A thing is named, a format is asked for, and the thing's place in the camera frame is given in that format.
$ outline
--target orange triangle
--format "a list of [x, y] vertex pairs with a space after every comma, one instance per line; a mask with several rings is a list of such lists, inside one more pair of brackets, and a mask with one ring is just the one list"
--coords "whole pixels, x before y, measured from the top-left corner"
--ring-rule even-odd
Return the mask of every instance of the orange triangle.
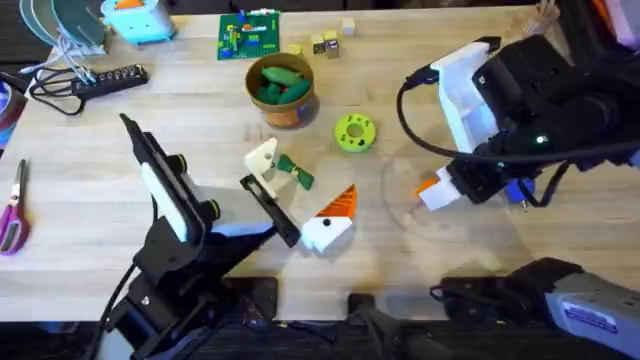
[[119, 0], [116, 2], [116, 10], [133, 9], [141, 6], [144, 6], [142, 0]]
[[353, 216], [356, 214], [356, 186], [351, 185], [340, 196], [327, 205], [324, 210], [316, 214], [316, 217], [330, 217], [330, 216], [346, 216], [353, 220]]

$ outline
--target blue object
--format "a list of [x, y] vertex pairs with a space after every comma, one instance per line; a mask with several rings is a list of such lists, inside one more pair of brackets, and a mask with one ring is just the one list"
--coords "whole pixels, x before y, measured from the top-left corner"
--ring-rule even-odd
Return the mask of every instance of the blue object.
[[168, 41], [176, 29], [169, 13], [158, 0], [146, 0], [144, 5], [116, 10], [116, 0], [106, 0], [100, 6], [104, 23], [112, 25], [118, 34], [132, 44]]
[[[530, 193], [536, 192], [536, 182], [531, 179], [522, 179], [524, 186], [529, 190]], [[523, 201], [527, 201], [524, 197], [522, 191], [520, 191], [520, 187], [518, 186], [518, 179], [513, 179], [507, 184], [504, 188], [504, 193], [507, 195], [507, 199], [511, 204], [519, 204]]]
[[629, 163], [631, 163], [635, 167], [640, 167], [640, 151], [636, 151], [635, 154], [629, 159]]
[[8, 128], [0, 131], [0, 145], [4, 145], [9, 142], [11, 139], [11, 134], [13, 134], [13, 129], [15, 129], [16, 123], [11, 124]]

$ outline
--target pink scissors handle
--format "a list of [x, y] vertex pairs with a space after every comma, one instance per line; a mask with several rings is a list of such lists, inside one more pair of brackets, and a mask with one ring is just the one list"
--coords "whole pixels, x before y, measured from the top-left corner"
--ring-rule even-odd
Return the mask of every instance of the pink scissors handle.
[[22, 215], [20, 206], [7, 206], [0, 217], [0, 254], [13, 255], [20, 250], [29, 236], [29, 230], [29, 223]]

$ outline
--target green toy piece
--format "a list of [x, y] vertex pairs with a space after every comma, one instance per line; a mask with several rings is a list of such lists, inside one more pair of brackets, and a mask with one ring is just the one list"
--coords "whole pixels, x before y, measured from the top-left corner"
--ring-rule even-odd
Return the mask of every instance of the green toy piece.
[[[280, 51], [279, 13], [249, 15], [240, 19], [238, 14], [220, 15], [218, 30], [218, 60], [259, 58]], [[244, 25], [265, 28], [261, 32], [242, 31]], [[229, 36], [233, 29], [239, 34], [235, 39]]]
[[283, 105], [292, 103], [303, 97], [310, 88], [311, 80], [303, 79], [299, 83], [288, 88], [287, 91], [283, 92], [282, 95], [280, 95], [280, 97], [278, 98], [278, 104]]
[[256, 99], [262, 101], [265, 104], [269, 104], [269, 105], [277, 105], [278, 104], [278, 98], [280, 97], [280, 93], [275, 93], [273, 91], [269, 91], [268, 88], [265, 88], [264, 86], [259, 87], [258, 90], [256, 90]]
[[280, 96], [280, 94], [282, 94], [282, 88], [280, 86], [278, 86], [277, 84], [271, 83], [269, 84], [269, 86], [267, 87], [267, 92], [269, 94], [271, 94], [272, 96]]
[[302, 80], [300, 75], [294, 73], [293, 71], [289, 71], [287, 69], [276, 66], [262, 69], [262, 75], [269, 79], [269, 81], [284, 85], [286, 87], [293, 86], [299, 83], [300, 80]]
[[338, 120], [333, 135], [342, 149], [363, 152], [375, 141], [376, 126], [362, 114], [349, 114]]
[[293, 160], [291, 160], [291, 158], [286, 154], [280, 155], [280, 159], [278, 159], [276, 167], [278, 168], [278, 170], [286, 171], [294, 175], [305, 190], [311, 189], [313, 180], [315, 180], [313, 175], [296, 166]]

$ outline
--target white block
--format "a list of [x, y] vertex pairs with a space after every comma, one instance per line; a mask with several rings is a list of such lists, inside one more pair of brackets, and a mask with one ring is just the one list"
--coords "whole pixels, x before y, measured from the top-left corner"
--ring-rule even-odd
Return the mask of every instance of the white block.
[[438, 210], [458, 200], [462, 194], [451, 183], [451, 175], [446, 167], [436, 171], [440, 181], [421, 192], [420, 199], [427, 205], [429, 210]]
[[302, 225], [302, 242], [307, 249], [315, 248], [319, 252], [323, 252], [351, 225], [353, 225], [353, 221], [346, 216], [313, 217]]

